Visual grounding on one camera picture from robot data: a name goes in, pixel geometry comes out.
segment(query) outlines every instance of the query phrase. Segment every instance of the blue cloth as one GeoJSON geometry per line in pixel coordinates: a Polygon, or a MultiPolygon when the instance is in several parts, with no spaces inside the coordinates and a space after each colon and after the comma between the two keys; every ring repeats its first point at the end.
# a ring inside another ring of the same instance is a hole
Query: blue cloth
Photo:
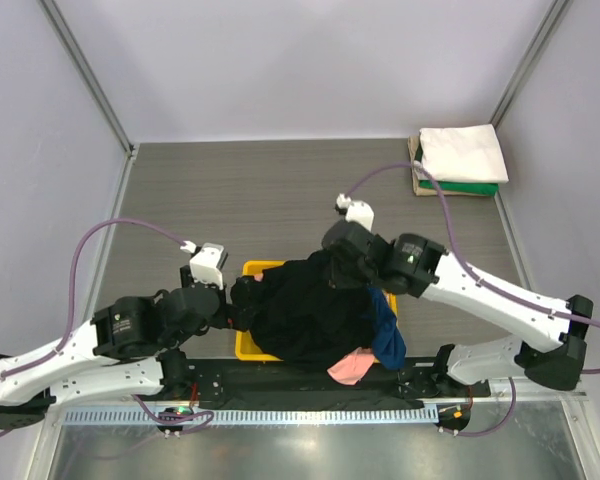
{"type": "Polygon", "coordinates": [[[389,370],[399,370],[404,366],[407,346],[398,330],[398,320],[382,290],[369,288],[369,294],[375,313],[373,329],[376,333],[371,349],[382,365],[389,370]]]}

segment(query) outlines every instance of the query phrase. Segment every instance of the pink cloth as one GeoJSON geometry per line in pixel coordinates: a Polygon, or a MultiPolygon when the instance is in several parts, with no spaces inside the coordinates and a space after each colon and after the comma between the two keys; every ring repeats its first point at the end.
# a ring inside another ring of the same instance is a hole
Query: pink cloth
{"type": "Polygon", "coordinates": [[[356,348],[327,372],[338,383],[355,385],[371,368],[375,359],[371,349],[356,348]]]}

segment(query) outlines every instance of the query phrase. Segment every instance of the gray floor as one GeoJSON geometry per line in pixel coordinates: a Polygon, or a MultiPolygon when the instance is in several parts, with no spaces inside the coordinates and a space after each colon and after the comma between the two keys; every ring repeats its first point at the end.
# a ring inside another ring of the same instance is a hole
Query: gray floor
{"type": "MultiPolygon", "coordinates": [[[[477,403],[483,430],[507,401],[477,403]]],[[[216,427],[164,440],[148,427],[64,427],[51,480],[93,479],[584,480],[557,402],[521,402],[484,438],[453,438],[433,425],[216,427]],[[107,461],[97,456],[114,457],[107,461]]]]}
{"type": "MultiPolygon", "coordinates": [[[[325,140],[142,145],[122,215],[157,223],[196,243],[229,251],[232,284],[252,259],[304,258],[320,247],[337,219],[333,205],[369,170],[403,161],[403,140],[325,140]]],[[[438,200],[415,197],[406,171],[390,171],[357,198],[376,214],[374,230],[390,239],[414,232],[448,244],[438,200]]],[[[449,198],[459,244],[474,265],[517,281],[492,199],[449,198]]],[[[169,241],[139,227],[117,229],[100,305],[125,295],[178,287],[187,258],[169,241]]],[[[454,308],[401,297],[399,325],[408,355],[435,354],[445,343],[473,344],[504,336],[454,308]]],[[[234,333],[212,331],[187,342],[191,357],[233,356],[234,333]]]]}

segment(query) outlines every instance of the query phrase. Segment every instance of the pile of clothes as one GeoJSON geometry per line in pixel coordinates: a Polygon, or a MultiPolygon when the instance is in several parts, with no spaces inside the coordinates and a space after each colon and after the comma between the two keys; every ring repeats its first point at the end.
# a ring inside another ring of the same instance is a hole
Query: pile of clothes
{"type": "Polygon", "coordinates": [[[314,252],[243,276],[231,289],[235,328],[250,331],[265,353],[308,371],[327,371],[353,385],[375,359],[386,368],[403,367],[406,346],[384,293],[330,285],[330,253],[314,252]]]}
{"type": "MultiPolygon", "coordinates": [[[[409,156],[438,181],[445,195],[494,196],[509,177],[493,125],[423,128],[410,137],[409,156]]],[[[413,191],[435,195],[427,177],[412,171],[413,191]]]]}

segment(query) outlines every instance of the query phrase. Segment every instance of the stack of folded towels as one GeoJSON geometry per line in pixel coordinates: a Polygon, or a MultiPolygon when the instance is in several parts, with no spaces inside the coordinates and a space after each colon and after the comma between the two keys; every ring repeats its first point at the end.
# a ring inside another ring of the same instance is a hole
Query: stack of folded towels
{"type": "MultiPolygon", "coordinates": [[[[438,181],[445,195],[494,196],[509,177],[493,125],[423,128],[410,137],[409,156],[438,181]]],[[[412,169],[413,191],[435,195],[433,185],[412,169]]]]}

